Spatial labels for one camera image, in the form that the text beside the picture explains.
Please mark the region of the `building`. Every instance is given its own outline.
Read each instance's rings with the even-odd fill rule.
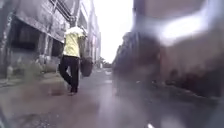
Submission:
[[[11,74],[8,69],[24,73],[33,65],[55,71],[63,49],[64,32],[75,25],[88,31],[86,51],[95,49],[90,45],[93,41],[90,36],[99,28],[95,27],[97,20],[92,18],[93,8],[92,0],[0,0],[1,77]]]

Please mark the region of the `black pants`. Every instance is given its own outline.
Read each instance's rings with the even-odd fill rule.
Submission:
[[[70,68],[71,76],[67,72],[68,67]],[[63,55],[58,70],[62,78],[71,85],[71,92],[77,91],[79,85],[79,58]]]

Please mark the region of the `street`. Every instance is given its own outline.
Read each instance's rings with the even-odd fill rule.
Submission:
[[[169,86],[95,70],[68,96],[58,75],[3,87],[0,105],[13,128],[223,128],[223,105]]]

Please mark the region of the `sky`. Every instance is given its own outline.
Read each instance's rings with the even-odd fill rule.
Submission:
[[[94,0],[101,31],[101,56],[112,62],[122,38],[133,24],[132,0]]]

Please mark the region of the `building facade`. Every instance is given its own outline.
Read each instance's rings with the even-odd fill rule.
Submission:
[[[93,7],[92,0],[0,0],[1,77],[24,73],[33,65],[41,65],[41,70],[50,67],[56,71],[64,33],[75,25],[88,32],[88,40],[84,41],[86,51],[95,49],[89,44]]]

